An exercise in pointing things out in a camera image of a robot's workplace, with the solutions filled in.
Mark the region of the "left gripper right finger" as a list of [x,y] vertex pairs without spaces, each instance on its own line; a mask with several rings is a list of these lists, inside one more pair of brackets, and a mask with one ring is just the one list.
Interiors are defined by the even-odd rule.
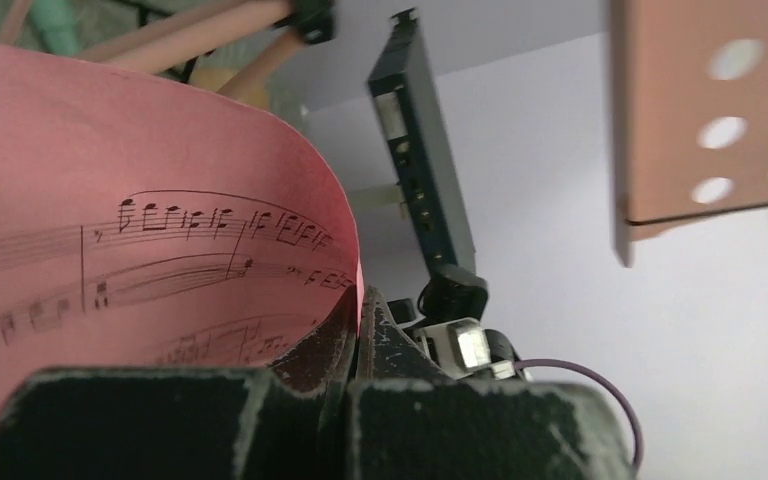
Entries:
[[447,377],[364,295],[346,397],[348,479],[632,479],[619,421],[574,383]]

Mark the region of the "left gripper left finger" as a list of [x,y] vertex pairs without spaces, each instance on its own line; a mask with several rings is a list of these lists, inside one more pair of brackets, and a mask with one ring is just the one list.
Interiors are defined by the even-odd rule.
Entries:
[[48,368],[0,409],[0,479],[340,479],[347,289],[261,368]]

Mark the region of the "pink sheet music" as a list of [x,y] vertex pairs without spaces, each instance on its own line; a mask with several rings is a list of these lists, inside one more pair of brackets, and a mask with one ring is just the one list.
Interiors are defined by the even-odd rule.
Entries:
[[0,406],[50,366],[260,366],[362,288],[346,195],[278,116],[0,45]]

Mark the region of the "pink music stand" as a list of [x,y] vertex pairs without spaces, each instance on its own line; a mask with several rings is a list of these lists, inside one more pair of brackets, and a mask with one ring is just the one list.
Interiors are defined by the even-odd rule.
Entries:
[[[54,57],[12,47],[29,9],[15,2],[0,32],[0,86],[35,95],[31,127],[38,130],[56,100],[92,118],[111,119],[113,107],[135,107],[159,90],[154,76],[269,26],[283,35],[227,82],[211,104],[239,112],[233,97],[246,92],[296,50],[331,39],[329,1],[217,1],[173,15],[79,53]],[[615,174],[615,240],[624,264],[634,242],[668,229],[744,210],[768,207],[768,1],[613,1],[609,5]],[[115,197],[106,222],[75,217],[72,224],[0,241],[20,260],[86,248],[111,248],[166,239],[272,240],[358,261],[355,225],[323,162],[280,159],[282,178],[308,174],[326,190],[335,212],[327,226],[290,200],[256,197],[258,215],[238,208],[201,211],[178,202],[175,190]]]

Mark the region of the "green condenser microphone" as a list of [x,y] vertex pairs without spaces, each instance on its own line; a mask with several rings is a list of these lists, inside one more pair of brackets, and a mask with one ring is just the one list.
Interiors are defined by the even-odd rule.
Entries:
[[81,51],[71,1],[34,0],[29,13],[48,53],[71,57]]

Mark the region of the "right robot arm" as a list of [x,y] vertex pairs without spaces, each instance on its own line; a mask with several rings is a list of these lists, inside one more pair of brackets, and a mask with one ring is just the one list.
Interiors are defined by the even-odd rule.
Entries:
[[398,327],[452,379],[532,377],[509,338],[481,324],[489,300],[486,280],[452,264],[435,267],[418,298],[387,303]]

